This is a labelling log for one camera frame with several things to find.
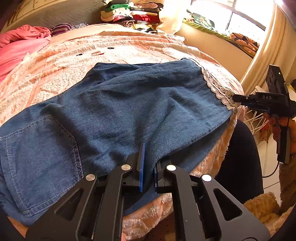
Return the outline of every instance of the lace trim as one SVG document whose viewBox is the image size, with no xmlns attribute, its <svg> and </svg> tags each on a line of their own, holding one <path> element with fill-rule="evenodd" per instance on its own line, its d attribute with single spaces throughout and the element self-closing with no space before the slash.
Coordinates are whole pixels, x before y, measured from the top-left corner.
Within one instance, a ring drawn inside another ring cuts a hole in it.
<svg viewBox="0 0 296 241">
<path fill-rule="evenodd" d="M 233 110 L 235 113 L 237 113 L 240 103 L 236 103 L 232 100 L 234 92 L 228 87 L 222 86 L 221 83 L 206 68 L 197 62 L 197 60 L 192 58 L 190 58 L 190 60 L 192 60 L 198 67 L 201 68 L 208 87 L 216 94 L 216 97 L 220 99 L 224 105 L 226 105 L 228 110 Z"/>
</svg>

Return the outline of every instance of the person's leg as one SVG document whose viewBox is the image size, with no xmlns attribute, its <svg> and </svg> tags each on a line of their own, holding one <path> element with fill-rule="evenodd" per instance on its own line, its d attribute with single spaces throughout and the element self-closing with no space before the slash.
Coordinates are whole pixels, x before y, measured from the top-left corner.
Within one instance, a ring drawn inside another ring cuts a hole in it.
<svg viewBox="0 0 296 241">
<path fill-rule="evenodd" d="M 240 120 L 215 179 L 241 203 L 264 193 L 258 149 L 251 131 Z"/>
</svg>

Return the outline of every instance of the curtain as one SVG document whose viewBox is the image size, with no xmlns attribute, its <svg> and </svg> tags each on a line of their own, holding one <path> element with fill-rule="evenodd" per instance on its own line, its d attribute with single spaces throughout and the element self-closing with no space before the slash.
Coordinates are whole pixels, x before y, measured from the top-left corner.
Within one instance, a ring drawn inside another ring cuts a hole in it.
<svg viewBox="0 0 296 241">
<path fill-rule="evenodd" d="M 174 34 L 181 29 L 182 21 L 191 0 L 164 0 L 163 10 L 159 12 L 159 32 Z"/>
<path fill-rule="evenodd" d="M 245 94 L 252 93 L 256 85 L 267 91 L 265 77 L 270 64 L 279 66 L 286 79 L 295 56 L 296 33 L 280 8 L 274 5 L 266 38 L 240 81 Z"/>
</svg>

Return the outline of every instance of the denim shorts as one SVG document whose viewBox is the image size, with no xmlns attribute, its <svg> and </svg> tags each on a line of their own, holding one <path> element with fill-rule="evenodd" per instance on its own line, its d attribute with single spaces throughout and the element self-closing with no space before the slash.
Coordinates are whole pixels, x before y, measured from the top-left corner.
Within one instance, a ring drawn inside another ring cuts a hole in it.
<svg viewBox="0 0 296 241">
<path fill-rule="evenodd" d="M 160 158 L 171 155 L 190 172 L 230 115 L 189 59 L 97 63 L 67 91 L 0 127 L 0 204 L 31 225 L 85 175 L 110 173 L 144 141 L 144 191 L 126 197 L 129 214 L 157 197 L 153 168 Z"/>
</svg>

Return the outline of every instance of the stack of folded clothes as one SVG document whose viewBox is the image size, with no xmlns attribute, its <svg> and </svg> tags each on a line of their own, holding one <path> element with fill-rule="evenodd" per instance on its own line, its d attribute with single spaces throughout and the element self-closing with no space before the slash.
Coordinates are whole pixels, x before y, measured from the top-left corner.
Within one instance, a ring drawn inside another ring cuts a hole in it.
<svg viewBox="0 0 296 241">
<path fill-rule="evenodd" d="M 159 24 L 158 13 L 161 3 L 136 3 L 132 0 L 106 0 L 106 8 L 101 11 L 101 19 L 107 23 L 117 23 L 124 27 L 144 32 L 153 32 Z"/>
</svg>

